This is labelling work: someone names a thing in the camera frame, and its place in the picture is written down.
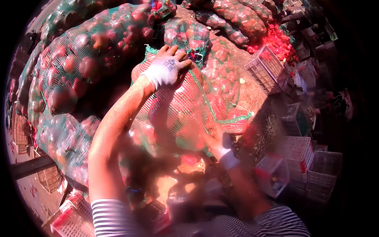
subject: black and white striped shirt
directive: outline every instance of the black and white striped shirt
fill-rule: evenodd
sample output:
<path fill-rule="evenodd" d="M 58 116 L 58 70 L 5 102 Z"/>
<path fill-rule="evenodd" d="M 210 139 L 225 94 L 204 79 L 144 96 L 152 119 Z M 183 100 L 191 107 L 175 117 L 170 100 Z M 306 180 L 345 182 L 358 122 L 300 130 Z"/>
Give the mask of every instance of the black and white striped shirt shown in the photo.
<path fill-rule="evenodd" d="M 91 204 L 95 235 L 147 236 L 135 221 L 132 211 L 123 202 L 114 199 L 99 199 Z M 169 236 L 302 236 L 309 231 L 300 218 L 289 207 L 273 206 L 257 216 L 252 224 L 230 216 L 218 216 L 213 221 L 181 224 L 171 228 Z"/>

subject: glove with printed logo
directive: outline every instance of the glove with printed logo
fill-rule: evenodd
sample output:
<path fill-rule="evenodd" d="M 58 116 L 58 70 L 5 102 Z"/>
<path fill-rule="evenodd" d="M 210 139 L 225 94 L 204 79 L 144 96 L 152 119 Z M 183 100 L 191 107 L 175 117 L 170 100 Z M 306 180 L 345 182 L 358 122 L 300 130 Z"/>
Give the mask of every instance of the glove with printed logo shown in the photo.
<path fill-rule="evenodd" d="M 146 76 L 153 84 L 155 89 L 167 88 L 172 86 L 178 79 L 179 71 L 191 65 L 190 59 L 186 60 L 186 53 L 180 52 L 175 55 L 178 46 L 163 46 L 149 68 L 141 73 Z"/>

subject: wristband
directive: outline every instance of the wristband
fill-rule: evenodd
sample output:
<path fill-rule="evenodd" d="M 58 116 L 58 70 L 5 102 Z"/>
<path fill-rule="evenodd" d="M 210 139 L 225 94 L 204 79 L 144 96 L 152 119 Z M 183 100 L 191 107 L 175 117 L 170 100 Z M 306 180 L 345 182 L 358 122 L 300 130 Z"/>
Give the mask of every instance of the wristband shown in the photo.
<path fill-rule="evenodd" d="M 240 161 L 234 157 L 234 154 L 231 149 L 225 149 L 224 155 L 220 159 L 220 164 L 226 170 L 230 170 L 231 168 L 238 165 Z"/>

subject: gloved hand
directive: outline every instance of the gloved hand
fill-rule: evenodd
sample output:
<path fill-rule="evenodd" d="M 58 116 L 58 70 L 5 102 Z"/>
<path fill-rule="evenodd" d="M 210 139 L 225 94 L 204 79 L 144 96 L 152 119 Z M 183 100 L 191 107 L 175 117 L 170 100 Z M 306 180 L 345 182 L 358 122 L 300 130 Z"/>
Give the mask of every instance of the gloved hand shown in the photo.
<path fill-rule="evenodd" d="M 205 124 L 205 127 L 208 129 L 210 135 L 203 132 L 200 134 L 200 137 L 207 144 L 210 152 L 220 161 L 224 169 L 229 170 L 238 165 L 239 160 L 234 157 L 232 152 L 229 134 L 216 122 L 208 122 Z"/>
<path fill-rule="evenodd" d="M 154 83 L 157 90 L 172 86 L 178 79 L 179 71 L 192 63 L 190 59 L 185 60 L 185 52 L 175 55 L 178 46 L 172 46 L 169 50 L 168 48 L 168 45 L 163 46 L 149 68 L 141 73 Z"/>

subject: striped sleeve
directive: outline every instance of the striped sleeve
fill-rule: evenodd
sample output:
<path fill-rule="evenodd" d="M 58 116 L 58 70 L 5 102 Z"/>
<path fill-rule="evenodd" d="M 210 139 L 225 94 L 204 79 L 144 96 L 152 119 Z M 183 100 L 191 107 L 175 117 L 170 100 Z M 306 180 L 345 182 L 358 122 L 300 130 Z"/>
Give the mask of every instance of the striped sleeve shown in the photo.
<path fill-rule="evenodd" d="M 132 211 L 122 201 L 99 199 L 91 203 L 91 208 L 97 237 L 145 236 Z"/>
<path fill-rule="evenodd" d="M 274 206 L 254 219 L 253 233 L 264 236 L 310 237 L 301 219 L 286 206 Z"/>

